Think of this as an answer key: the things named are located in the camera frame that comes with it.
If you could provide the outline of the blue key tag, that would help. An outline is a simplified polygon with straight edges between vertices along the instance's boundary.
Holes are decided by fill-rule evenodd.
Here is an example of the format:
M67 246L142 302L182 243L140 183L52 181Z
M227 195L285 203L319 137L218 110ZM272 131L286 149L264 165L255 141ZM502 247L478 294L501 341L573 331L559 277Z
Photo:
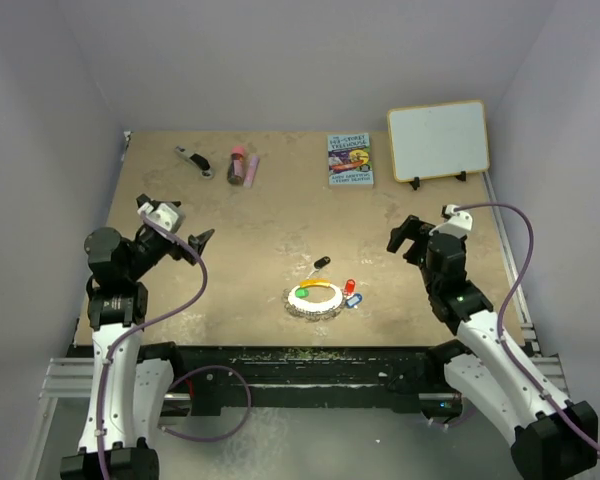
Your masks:
M356 308L363 300L363 296L360 293L353 293L346 301L345 306L349 309Z

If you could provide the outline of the yellow key tag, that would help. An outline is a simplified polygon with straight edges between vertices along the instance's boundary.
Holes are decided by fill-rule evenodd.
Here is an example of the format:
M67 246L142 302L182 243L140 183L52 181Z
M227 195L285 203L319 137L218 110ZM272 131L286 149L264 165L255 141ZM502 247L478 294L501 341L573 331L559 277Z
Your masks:
M307 279L298 284L300 288L312 288L312 287L323 287L329 288L331 286L331 282L327 279L316 278L316 279Z

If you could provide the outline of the large keyring with small rings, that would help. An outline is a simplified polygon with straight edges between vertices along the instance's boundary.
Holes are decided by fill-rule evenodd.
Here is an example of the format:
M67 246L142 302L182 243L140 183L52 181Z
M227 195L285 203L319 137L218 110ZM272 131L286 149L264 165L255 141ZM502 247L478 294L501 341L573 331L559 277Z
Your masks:
M345 296L337 285L331 283L329 288L312 287L308 296L298 298L295 293L300 289L298 284L282 294L285 310L293 317L308 321L320 321L338 316L344 308Z

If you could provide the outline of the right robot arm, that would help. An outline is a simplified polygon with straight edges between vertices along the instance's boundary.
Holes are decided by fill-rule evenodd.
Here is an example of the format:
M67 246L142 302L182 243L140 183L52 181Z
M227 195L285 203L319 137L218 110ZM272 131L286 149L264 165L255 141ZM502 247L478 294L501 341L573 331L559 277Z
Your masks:
M592 469L596 412L585 401L573 402L538 369L468 279L472 217L448 210L443 218L434 226L410 215L392 229L387 246L395 253L411 241L403 257L419 269L433 314L455 336L432 349L426 383L468 399L506 440L523 478L569 479Z

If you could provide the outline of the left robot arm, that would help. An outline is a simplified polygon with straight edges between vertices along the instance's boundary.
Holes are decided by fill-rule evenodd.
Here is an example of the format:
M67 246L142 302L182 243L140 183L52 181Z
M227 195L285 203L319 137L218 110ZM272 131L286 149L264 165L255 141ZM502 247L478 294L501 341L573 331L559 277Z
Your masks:
M142 343L148 290L141 279L166 256L199 264L214 232L182 240L177 232L185 214L179 202L140 195L136 203L142 224L133 238L101 227L84 241L94 367L77 452L61 460L63 479L158 478L153 443L164 397L185 382L174 343Z

